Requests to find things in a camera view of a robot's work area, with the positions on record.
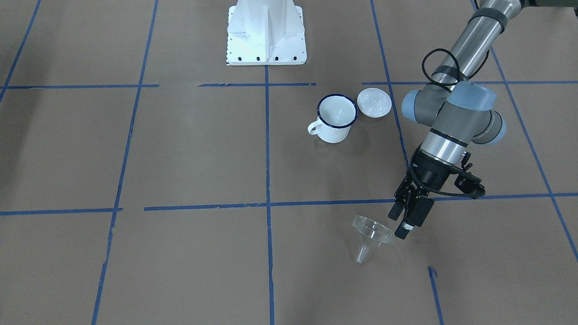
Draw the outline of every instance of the blue joint cap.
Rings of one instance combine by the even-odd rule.
[[[479,84],[462,81],[455,85],[447,101],[465,109],[491,110],[496,101],[496,93]]]
[[[498,143],[504,137],[504,135],[506,135],[506,129],[507,129],[506,121],[504,119],[502,119],[502,128],[498,132],[498,135],[496,135],[496,137],[494,139],[492,139],[492,141],[487,142],[487,143],[482,143],[482,145],[483,146],[491,146],[495,143]]]
[[[417,123],[416,120],[416,96],[419,90],[412,90],[403,99],[401,103],[401,112],[406,119]]]

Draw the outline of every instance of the funnel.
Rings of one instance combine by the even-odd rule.
[[[351,225],[360,235],[361,247],[355,258],[357,263],[363,263],[364,258],[372,248],[379,247],[383,244],[390,245],[395,241],[394,233],[391,230],[369,218],[355,216]]]

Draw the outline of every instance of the mug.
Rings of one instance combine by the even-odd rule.
[[[307,131],[325,142],[338,143],[345,139],[356,119],[355,102],[345,95],[331,94],[317,105],[317,120],[309,124]]]

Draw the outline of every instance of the white bowl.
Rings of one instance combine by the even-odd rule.
[[[357,96],[361,113],[369,117],[382,117],[391,111],[391,98],[383,90],[367,88]]]

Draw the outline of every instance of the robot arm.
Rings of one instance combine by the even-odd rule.
[[[472,164],[468,164],[470,153],[466,148],[470,142],[484,145],[498,142],[506,132],[506,123],[492,110],[495,93],[469,79],[484,64],[490,47],[505,30],[507,22],[527,6],[576,8],[578,0],[485,0],[451,51],[437,49],[424,58],[422,70],[430,83],[405,97],[402,113],[431,128],[412,155],[388,214],[390,219],[397,220],[404,212],[395,232],[397,237],[405,239],[413,227],[423,224],[434,204],[429,193],[473,199],[486,193],[481,179],[467,171]],[[424,63],[436,51],[444,51],[448,56],[430,77]],[[461,168],[456,167],[462,157]],[[454,184],[462,193],[440,191],[449,175],[458,175]]]

